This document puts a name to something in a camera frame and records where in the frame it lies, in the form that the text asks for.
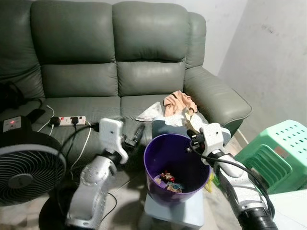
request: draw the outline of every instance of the trash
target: trash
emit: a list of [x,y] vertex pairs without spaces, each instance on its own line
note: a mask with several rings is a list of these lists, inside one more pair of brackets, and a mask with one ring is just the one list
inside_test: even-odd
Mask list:
[[160,176],[155,178],[155,181],[162,187],[166,188],[169,191],[175,192],[175,193],[182,193],[182,190],[184,189],[184,186],[180,183],[175,183],[175,177],[171,175],[167,170],[164,171],[164,173],[161,173]]

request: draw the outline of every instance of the green leather sofa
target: green leather sofa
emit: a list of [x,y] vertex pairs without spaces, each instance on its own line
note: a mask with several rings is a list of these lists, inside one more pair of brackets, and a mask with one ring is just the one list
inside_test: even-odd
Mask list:
[[[129,137],[138,125],[135,117],[182,90],[210,123],[233,135],[252,109],[202,67],[205,37],[204,18],[175,4],[0,0],[0,82],[13,81],[25,97],[44,100],[46,113],[33,130],[50,119],[49,105],[56,116],[84,115],[90,122],[124,117]],[[0,120],[38,106],[34,101],[8,109]],[[57,127],[52,136],[62,143],[72,132]],[[86,136],[78,134],[70,162]],[[150,139],[146,123],[143,145]],[[93,132],[79,164],[100,152]]]

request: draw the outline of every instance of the floor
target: floor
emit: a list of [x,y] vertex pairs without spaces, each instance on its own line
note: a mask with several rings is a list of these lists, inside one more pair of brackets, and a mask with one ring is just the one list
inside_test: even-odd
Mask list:
[[[236,155],[241,146],[233,137],[226,146],[226,152]],[[118,205],[108,215],[100,226],[100,230],[136,230],[138,221],[143,213],[147,188],[144,173],[119,172],[117,180],[109,191],[118,200]],[[222,192],[215,186],[209,193],[203,190],[203,205],[205,210],[205,225],[201,230],[240,230],[229,203]],[[38,230],[38,217],[48,196],[33,201],[0,208],[0,230]],[[115,204],[111,196],[107,197],[105,213]],[[180,226],[170,225],[168,222],[156,221],[152,230],[180,230]]]

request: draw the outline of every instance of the black fan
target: black fan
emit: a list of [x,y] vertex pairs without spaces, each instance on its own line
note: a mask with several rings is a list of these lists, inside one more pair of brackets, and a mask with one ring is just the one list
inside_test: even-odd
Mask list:
[[0,206],[35,199],[62,180],[66,161],[57,140],[32,131],[23,116],[5,120],[0,131]]

